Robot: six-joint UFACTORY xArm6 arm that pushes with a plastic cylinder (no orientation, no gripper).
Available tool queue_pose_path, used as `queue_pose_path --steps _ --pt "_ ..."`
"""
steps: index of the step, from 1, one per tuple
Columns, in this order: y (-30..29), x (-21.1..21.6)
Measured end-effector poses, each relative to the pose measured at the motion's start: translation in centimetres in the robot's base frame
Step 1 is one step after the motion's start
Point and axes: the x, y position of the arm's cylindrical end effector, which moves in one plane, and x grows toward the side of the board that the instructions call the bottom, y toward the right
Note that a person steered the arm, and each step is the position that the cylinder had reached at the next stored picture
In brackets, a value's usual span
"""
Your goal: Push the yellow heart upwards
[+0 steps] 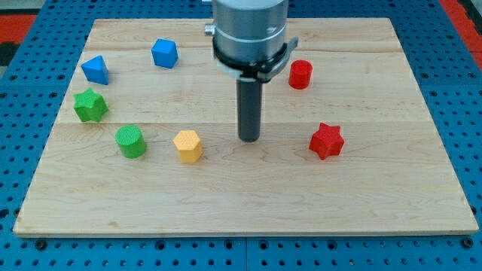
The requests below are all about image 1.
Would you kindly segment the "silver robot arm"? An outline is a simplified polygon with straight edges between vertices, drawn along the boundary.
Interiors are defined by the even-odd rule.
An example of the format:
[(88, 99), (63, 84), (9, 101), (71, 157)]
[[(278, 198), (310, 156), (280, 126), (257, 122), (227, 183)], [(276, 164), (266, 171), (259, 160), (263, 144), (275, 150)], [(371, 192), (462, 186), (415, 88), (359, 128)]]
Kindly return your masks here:
[(288, 64), (298, 38), (285, 40), (288, 0), (216, 0), (205, 25), (213, 54), (236, 80), (237, 133), (255, 142), (261, 132), (263, 85)]

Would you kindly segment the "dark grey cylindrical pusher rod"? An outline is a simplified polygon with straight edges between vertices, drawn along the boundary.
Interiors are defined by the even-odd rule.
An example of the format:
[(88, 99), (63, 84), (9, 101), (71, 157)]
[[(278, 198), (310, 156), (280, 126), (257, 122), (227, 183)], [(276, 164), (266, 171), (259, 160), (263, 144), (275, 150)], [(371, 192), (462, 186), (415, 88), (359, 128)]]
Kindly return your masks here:
[(244, 142), (255, 142), (261, 131), (262, 84), (257, 81), (236, 82), (238, 136)]

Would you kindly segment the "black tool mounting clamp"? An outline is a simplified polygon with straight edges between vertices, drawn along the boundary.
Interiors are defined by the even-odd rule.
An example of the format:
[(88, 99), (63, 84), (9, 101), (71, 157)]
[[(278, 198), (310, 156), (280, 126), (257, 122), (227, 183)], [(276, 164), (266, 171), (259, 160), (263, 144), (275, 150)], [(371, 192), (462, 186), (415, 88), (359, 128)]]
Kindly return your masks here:
[(266, 60), (248, 62), (241, 62), (223, 54), (213, 41), (213, 56), (217, 66), (238, 81), (268, 83), (286, 67), (291, 52), (298, 46), (298, 41), (298, 37), (294, 37)]

